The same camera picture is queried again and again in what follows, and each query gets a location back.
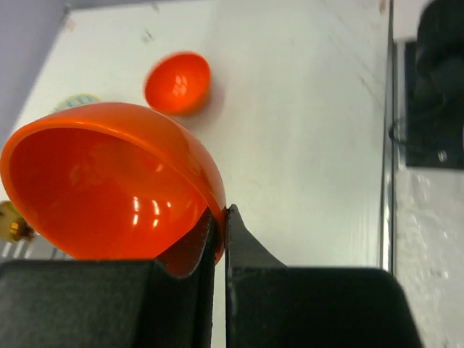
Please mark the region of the yellow sun pattern bowl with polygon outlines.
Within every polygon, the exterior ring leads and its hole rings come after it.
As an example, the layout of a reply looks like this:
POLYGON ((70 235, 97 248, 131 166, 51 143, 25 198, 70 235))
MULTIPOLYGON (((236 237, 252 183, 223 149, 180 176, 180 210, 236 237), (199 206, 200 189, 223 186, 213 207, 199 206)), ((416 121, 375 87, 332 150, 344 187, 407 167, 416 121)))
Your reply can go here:
POLYGON ((93 94, 75 94, 63 99, 55 108, 53 108, 52 112, 60 112, 62 110, 82 105, 99 103, 100 101, 101 99, 93 94))

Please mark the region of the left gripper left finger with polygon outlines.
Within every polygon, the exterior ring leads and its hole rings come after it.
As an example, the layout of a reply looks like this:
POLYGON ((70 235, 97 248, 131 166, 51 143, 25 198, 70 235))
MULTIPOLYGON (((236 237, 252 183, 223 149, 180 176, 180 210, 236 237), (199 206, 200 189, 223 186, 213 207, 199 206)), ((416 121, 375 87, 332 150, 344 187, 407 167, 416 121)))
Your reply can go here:
POLYGON ((1 264, 3 347, 209 347, 212 214, 153 260, 1 264))

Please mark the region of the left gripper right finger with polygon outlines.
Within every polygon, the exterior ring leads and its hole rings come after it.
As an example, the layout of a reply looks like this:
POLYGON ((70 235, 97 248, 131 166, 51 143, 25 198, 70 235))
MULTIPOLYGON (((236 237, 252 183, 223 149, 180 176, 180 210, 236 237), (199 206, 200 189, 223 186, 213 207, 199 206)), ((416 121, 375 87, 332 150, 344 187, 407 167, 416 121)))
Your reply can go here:
POLYGON ((405 293, 379 268, 289 267, 226 218, 228 347, 421 347, 405 293))

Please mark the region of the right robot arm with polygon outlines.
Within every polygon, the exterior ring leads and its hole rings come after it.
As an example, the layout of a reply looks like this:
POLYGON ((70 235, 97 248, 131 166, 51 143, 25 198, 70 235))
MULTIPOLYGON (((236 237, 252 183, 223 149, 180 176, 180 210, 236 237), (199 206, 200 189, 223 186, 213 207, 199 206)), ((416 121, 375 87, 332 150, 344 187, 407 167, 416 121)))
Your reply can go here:
POLYGON ((415 47, 415 100, 438 147, 463 148, 463 2, 431 1, 415 47))

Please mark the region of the orange bowl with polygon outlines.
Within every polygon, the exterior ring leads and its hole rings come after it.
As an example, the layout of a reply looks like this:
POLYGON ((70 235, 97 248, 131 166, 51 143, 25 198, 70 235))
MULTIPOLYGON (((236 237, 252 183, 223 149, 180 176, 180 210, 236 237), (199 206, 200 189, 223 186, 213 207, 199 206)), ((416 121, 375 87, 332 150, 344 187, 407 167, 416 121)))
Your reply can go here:
POLYGON ((144 84, 146 103, 167 116, 189 116, 210 98, 212 72, 208 61, 193 51, 178 51, 162 58, 144 84))
POLYGON ((75 259, 153 259, 205 212, 223 256, 220 171, 191 132, 150 108, 87 104, 24 125, 4 145, 1 179, 25 220, 75 259))

